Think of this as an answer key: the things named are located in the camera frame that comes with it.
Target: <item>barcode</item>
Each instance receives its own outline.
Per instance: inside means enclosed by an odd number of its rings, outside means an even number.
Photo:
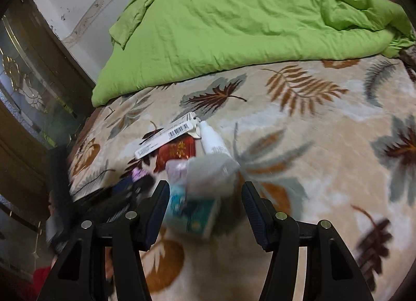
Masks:
[[[172,132],[169,132],[169,137],[173,138],[176,135],[183,133],[187,129],[188,129],[188,124],[180,125],[179,127],[175,128]]]

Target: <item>black object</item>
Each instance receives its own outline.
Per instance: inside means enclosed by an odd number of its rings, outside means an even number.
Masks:
[[[112,246],[118,300],[151,301],[136,253],[149,250],[155,243],[168,201],[169,185],[160,181],[150,198],[115,221],[96,223],[85,219],[74,230],[37,300],[106,300],[105,247]],[[105,205],[96,208],[90,216],[108,214]]]
[[[260,198],[251,182],[241,190],[256,241],[273,251],[260,301],[293,298],[299,247],[307,247],[304,301],[372,301],[361,271],[334,226],[299,222]]]

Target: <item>red snack wrapper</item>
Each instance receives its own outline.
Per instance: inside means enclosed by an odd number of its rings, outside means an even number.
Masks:
[[[153,172],[162,172],[168,160],[186,160],[193,156],[195,156],[195,139],[190,135],[180,136],[159,148],[156,158],[156,168]]]

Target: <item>green comforter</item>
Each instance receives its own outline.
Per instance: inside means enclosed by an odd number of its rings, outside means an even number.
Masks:
[[[395,57],[415,41],[405,12],[388,0],[131,0],[110,34],[94,106],[246,65]]]

